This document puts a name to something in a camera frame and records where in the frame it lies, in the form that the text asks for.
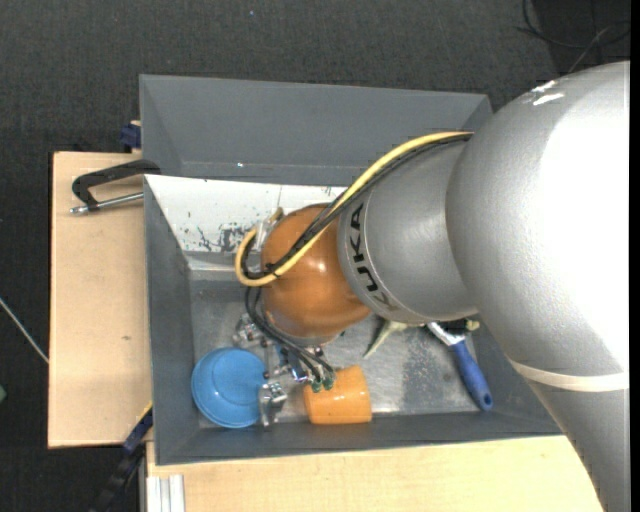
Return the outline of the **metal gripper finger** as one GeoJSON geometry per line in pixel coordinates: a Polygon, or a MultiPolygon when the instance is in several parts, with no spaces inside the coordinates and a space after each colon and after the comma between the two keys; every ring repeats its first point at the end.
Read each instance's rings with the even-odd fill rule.
{"type": "Polygon", "coordinates": [[[260,347],[264,342],[264,333],[248,313],[243,313],[236,324],[233,344],[240,348],[260,347]]]}
{"type": "Polygon", "coordinates": [[[288,394],[279,382],[263,384],[258,390],[259,421],[264,430],[271,429],[277,422],[288,394]]]}

